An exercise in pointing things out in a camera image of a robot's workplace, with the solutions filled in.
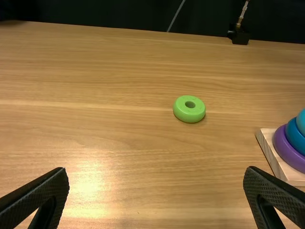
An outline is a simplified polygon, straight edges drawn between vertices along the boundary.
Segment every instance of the white cable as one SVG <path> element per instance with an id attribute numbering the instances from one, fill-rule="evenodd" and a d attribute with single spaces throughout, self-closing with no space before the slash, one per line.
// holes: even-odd
<path id="1" fill-rule="evenodd" d="M 178 14 L 179 14 L 179 12 L 180 12 L 180 10 L 181 10 L 183 4 L 185 3 L 185 1 L 186 1 L 186 0 L 182 0 L 182 2 L 181 2 L 181 4 L 180 4 L 179 8 L 178 8 L 177 11 L 176 11 L 175 16 L 174 16 L 173 19 L 172 19 L 172 22 L 171 22 L 170 26 L 169 26 L 168 29 L 167 29 L 167 32 L 169 32 L 169 31 L 171 30 L 172 25 L 173 25 L 173 23 L 175 22 L 176 17 L 178 16 Z"/>

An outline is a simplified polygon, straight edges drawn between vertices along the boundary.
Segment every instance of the wood grain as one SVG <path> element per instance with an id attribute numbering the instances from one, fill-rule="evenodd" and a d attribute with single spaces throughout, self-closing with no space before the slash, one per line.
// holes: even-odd
<path id="1" fill-rule="evenodd" d="M 254 133 L 304 107 L 305 46 L 10 22 L 0 50 L 0 196 L 61 166 L 61 229 L 256 228 Z M 184 94 L 203 121 L 174 117 Z"/>
<path id="2" fill-rule="evenodd" d="M 276 152 L 272 143 L 275 131 L 276 129 L 262 128 L 255 133 L 274 175 L 292 186 L 305 187 L 305 174 L 288 165 Z"/>

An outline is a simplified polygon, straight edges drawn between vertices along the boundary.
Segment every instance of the blue ring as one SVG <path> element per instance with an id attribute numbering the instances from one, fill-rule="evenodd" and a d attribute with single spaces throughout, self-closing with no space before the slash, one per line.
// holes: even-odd
<path id="1" fill-rule="evenodd" d="M 290 145 L 305 156 L 305 137 L 296 126 L 296 117 L 287 123 L 285 134 Z"/>
<path id="2" fill-rule="evenodd" d="M 303 136 L 305 136 L 305 109 L 303 109 L 296 117 L 296 125 Z"/>

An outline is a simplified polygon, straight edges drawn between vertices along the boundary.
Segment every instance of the black background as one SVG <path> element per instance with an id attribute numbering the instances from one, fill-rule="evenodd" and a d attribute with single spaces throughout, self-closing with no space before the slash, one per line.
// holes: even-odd
<path id="1" fill-rule="evenodd" d="M 181 0 L 0 0 L 0 20 L 166 31 Z M 171 32 L 226 36 L 244 0 L 186 0 Z M 251 0 L 251 39 L 305 43 L 305 0 Z"/>

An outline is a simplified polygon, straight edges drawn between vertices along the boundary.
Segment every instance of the green donut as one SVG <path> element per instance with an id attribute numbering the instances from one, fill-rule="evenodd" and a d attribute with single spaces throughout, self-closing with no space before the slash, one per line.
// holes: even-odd
<path id="1" fill-rule="evenodd" d="M 173 113 L 185 123 L 197 123 L 205 116 L 205 105 L 194 96 L 183 95 L 173 104 Z"/>

